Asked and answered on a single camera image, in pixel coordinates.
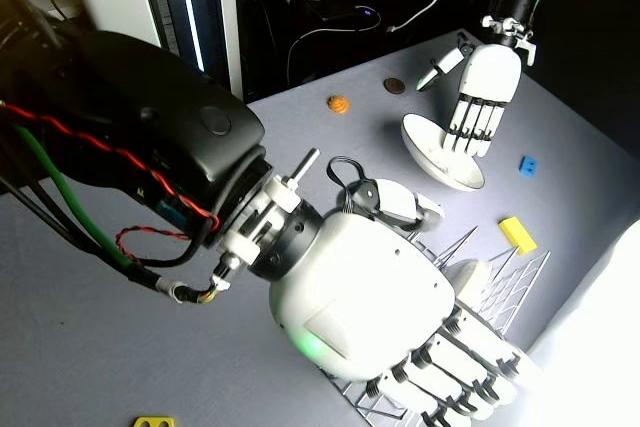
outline metal wire basket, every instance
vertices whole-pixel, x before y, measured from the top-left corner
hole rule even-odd
[[[478,227],[473,228],[437,255],[420,241],[420,237],[409,240],[442,271],[477,230]],[[481,301],[473,308],[503,335],[513,323],[551,254],[546,252],[525,265],[514,266],[512,261],[516,252],[517,248],[509,249],[491,259],[492,280],[484,289]],[[397,405],[384,395],[368,396],[364,382],[348,382],[326,373],[325,375],[372,427],[418,427],[422,423],[420,414]]]

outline gray table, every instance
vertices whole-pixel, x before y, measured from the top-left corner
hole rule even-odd
[[[509,247],[497,221],[518,215],[549,264],[510,331],[527,347],[597,257],[640,215],[640,165],[529,78],[503,120],[489,156],[486,186],[460,193],[427,177],[402,145],[400,119],[416,112],[441,123],[456,100],[460,69],[428,93],[387,93],[394,76],[410,87],[455,34],[253,104],[267,129],[264,145],[287,173],[310,147],[322,150],[300,191],[320,211],[334,205],[324,174],[330,156],[360,160],[371,177],[404,183],[442,203],[447,221],[429,235],[435,250],[475,225],[465,248],[489,257]],[[350,98],[347,115],[326,107]],[[528,179],[522,155],[540,161]],[[162,223],[125,195],[73,184],[109,232]],[[179,425],[363,425],[323,375],[280,334],[265,282],[244,275],[210,306],[178,306],[129,284],[59,241],[12,198],[0,198],[0,414],[6,425],[124,427],[142,414]],[[140,255],[182,245],[132,238]],[[176,277],[206,279],[215,262],[201,252]]]

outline white light strip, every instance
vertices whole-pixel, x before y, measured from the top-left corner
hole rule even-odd
[[[193,39],[193,48],[196,51],[196,62],[200,70],[204,72],[204,64],[202,63],[202,52],[200,51],[200,41],[198,40],[198,29],[196,29],[196,18],[193,15],[193,5],[191,0],[185,0],[187,4],[187,16],[189,17],[189,27],[191,28],[191,38]]]

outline green light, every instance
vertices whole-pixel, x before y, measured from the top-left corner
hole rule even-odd
[[[300,352],[302,352],[306,357],[310,359],[317,357],[327,348],[322,340],[309,333],[307,333],[304,337],[298,339],[298,342],[296,342],[296,346],[298,347],[298,350],[300,350]]]

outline blue toy brick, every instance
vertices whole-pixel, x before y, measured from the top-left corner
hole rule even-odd
[[[526,177],[534,177],[538,170],[538,161],[525,155],[520,162],[520,173]]]

